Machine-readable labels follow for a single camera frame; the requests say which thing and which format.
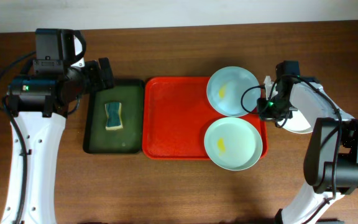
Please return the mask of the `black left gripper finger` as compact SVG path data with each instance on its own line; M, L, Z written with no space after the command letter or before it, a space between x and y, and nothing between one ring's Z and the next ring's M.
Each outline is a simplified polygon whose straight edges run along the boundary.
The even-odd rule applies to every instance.
M89 91L97 92L104 88L103 74L99 70L90 70L89 72Z
M100 78L103 83L104 89L110 89L114 87L114 77L111 69L111 65L108 58L99 59L100 66Z

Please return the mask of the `white plate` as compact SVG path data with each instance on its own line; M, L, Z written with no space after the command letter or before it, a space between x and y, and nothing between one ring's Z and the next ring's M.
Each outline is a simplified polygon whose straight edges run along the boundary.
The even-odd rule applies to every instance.
M284 121L284 119L278 121L277 124L281 126ZM309 122L298 110L292 111L292 117L287 119L287 122L282 128L296 134L308 134L313 132L313 128L311 127Z

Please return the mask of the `yellow green sponge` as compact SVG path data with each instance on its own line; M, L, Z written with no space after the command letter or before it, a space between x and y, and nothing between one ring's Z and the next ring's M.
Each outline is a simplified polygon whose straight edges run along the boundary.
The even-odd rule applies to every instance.
M122 117L122 104L120 102L110 102L105 104L106 112L106 125L108 131L115 131L123 128Z

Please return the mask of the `light green plate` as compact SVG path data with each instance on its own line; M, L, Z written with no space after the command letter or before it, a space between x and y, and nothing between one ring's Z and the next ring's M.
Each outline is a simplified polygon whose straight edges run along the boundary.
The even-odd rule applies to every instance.
M263 142L258 130L248 121L226 117L208 127L204 134L204 148L217 166L240 171L259 161Z

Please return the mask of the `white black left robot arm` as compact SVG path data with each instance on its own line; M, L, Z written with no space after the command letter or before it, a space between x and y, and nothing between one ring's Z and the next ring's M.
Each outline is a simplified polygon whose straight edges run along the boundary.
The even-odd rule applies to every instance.
M36 50L23 56L21 74L9 84L2 110L12 128L12 159L2 223L55 223L57 156L69 104L110 89L108 58L85 62L78 30L37 29Z

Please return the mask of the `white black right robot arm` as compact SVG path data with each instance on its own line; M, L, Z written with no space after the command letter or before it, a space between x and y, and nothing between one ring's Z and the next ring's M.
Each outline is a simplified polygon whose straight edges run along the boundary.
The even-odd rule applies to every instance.
M340 109L317 79L301 76L297 61L285 60L275 72L274 81L264 81L266 96L257 100L259 118L287 128L301 124L299 112L313 131L303 162L305 182L274 222L317 223L334 202L358 189L358 119Z

